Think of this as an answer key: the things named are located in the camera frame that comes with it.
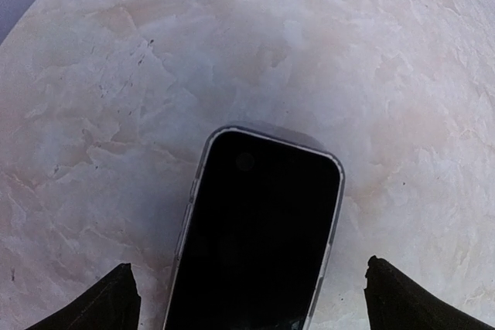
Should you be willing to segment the phone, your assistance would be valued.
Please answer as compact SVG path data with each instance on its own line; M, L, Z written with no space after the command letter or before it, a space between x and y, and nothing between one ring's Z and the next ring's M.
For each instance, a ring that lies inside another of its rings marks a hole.
M240 125L207 139L176 244L165 329L307 329L345 172L331 153Z

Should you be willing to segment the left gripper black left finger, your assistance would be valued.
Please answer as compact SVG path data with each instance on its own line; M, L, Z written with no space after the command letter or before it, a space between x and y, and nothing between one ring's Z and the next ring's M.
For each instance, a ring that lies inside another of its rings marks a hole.
M119 264L66 307L32 330L138 328L142 299L130 264Z

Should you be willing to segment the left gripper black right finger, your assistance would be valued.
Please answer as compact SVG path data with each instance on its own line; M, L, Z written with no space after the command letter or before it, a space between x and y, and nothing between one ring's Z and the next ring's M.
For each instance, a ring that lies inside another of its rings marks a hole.
M364 296L372 329L491 329L438 299L383 258L372 256Z

